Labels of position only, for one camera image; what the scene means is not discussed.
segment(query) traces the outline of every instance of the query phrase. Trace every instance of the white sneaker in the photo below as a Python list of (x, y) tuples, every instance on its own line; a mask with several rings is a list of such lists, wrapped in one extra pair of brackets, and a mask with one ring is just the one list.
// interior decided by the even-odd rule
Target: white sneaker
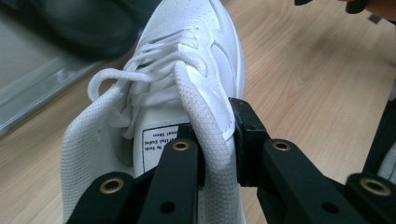
[[(103, 95), (102, 81), (119, 81)], [(109, 172), (140, 176), (162, 147), (190, 123), (205, 155), (203, 223), (244, 223), (228, 97), (242, 97), (241, 45), (219, 0), (163, 0), (124, 71), (92, 78), (92, 104), (64, 136), (61, 175), (64, 221), (91, 182)]]

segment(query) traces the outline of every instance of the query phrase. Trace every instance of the label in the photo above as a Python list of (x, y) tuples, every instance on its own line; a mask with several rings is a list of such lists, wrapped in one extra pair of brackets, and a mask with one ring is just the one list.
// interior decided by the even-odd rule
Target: label
[(177, 138), (178, 125), (148, 129), (143, 131), (144, 172), (158, 165), (166, 143)]

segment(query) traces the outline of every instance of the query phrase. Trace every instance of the shoelace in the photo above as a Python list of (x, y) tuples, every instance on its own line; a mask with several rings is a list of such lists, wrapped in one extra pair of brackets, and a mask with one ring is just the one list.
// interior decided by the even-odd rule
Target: shoelace
[[(125, 70), (108, 68), (96, 74), (88, 86), (91, 101), (99, 98), (99, 87), (107, 79), (132, 81), (128, 99), (123, 111), (113, 109), (108, 123), (112, 127), (126, 128), (123, 136), (134, 137), (134, 125), (142, 106), (151, 106), (166, 101), (178, 100), (179, 94), (174, 79), (176, 62), (184, 62), (193, 66), (206, 77), (205, 62), (196, 54), (177, 51), (179, 45), (197, 49), (194, 31), (197, 26), (180, 29), (168, 36), (152, 35), (145, 39), (145, 44), (136, 50), (134, 57), (125, 65)], [(148, 91), (149, 84), (163, 80), (166, 83), (161, 90)]]

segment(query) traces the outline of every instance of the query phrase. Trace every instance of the metal ring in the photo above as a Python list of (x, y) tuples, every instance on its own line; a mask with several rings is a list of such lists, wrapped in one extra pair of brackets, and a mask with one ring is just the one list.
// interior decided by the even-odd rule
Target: metal ring
[(372, 178), (364, 177), (361, 179), (360, 183), (364, 189), (366, 189), (376, 195), (389, 196), (392, 193), (390, 188), (388, 188), (383, 183), (381, 183), (375, 179), (372, 179)]
[(173, 147), (174, 150), (184, 151), (184, 150), (186, 150), (186, 149), (188, 149), (190, 147), (190, 144), (188, 144), (186, 142), (175, 142), (172, 145), (172, 147)]
[(290, 151), (291, 147), (286, 142), (276, 141), (273, 143), (273, 147), (280, 151)]
[[(110, 187), (109, 184), (112, 182), (116, 182), (117, 186), (115, 187)], [(104, 194), (110, 194), (110, 193), (115, 193), (117, 191), (119, 191), (120, 189), (122, 189), (124, 185), (124, 182), (121, 178), (111, 178), (108, 179), (107, 181), (103, 182), (102, 185), (100, 186), (100, 191)]]

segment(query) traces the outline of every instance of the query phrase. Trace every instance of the wooden surface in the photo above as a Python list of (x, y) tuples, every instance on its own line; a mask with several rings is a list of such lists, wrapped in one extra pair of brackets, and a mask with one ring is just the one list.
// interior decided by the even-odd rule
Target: wooden surface
[[(273, 138), (344, 182), (364, 164), (396, 77), (394, 27), (338, 1), (225, 0), (246, 59), (245, 100)], [(62, 137), (88, 104), (90, 77), (0, 138), (0, 223), (61, 223)], [(247, 223), (263, 223), (243, 189)]]

